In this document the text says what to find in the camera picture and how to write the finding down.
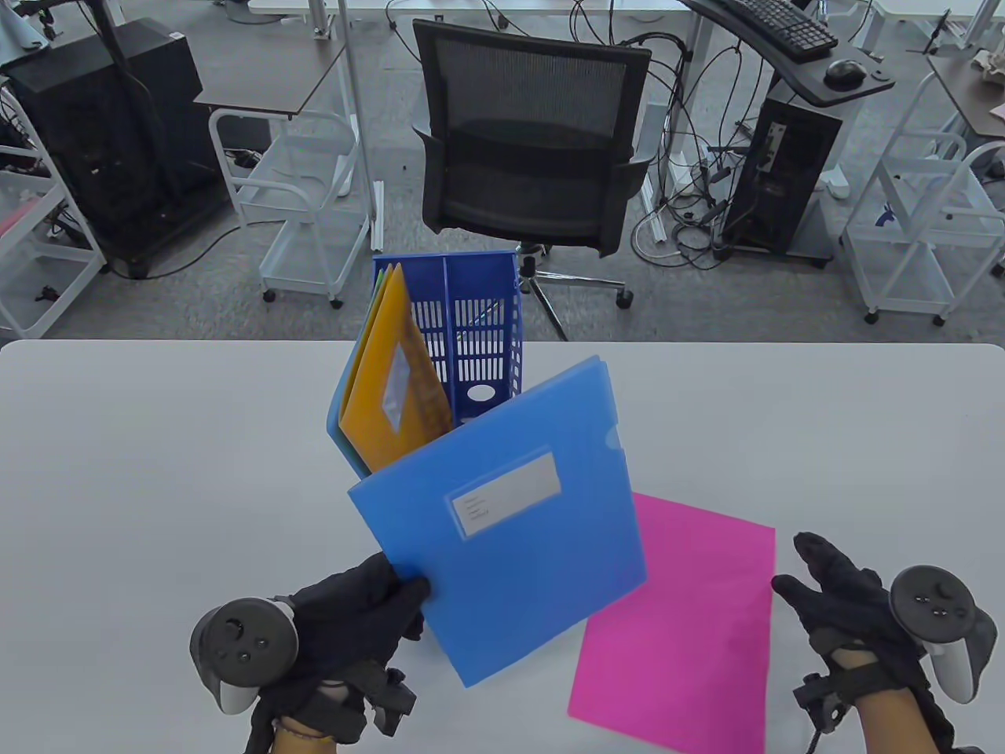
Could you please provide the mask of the person's left hand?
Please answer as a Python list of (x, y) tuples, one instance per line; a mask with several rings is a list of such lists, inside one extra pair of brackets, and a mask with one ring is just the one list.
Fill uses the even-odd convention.
[(431, 592), (423, 576), (399, 578), (379, 552), (288, 596), (297, 658), (259, 690), (247, 753), (336, 752), (359, 742), (366, 694), (352, 668), (380, 668), (402, 682), (390, 661), (402, 640), (420, 640)]

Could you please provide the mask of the person's right hand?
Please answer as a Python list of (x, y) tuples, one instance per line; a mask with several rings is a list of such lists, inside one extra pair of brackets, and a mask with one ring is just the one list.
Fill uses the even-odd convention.
[(919, 644), (895, 620), (879, 575), (855, 566), (820, 535), (798, 533), (793, 545), (816, 586), (780, 574), (772, 589), (797, 614), (836, 696), (850, 706), (880, 692), (932, 700)]

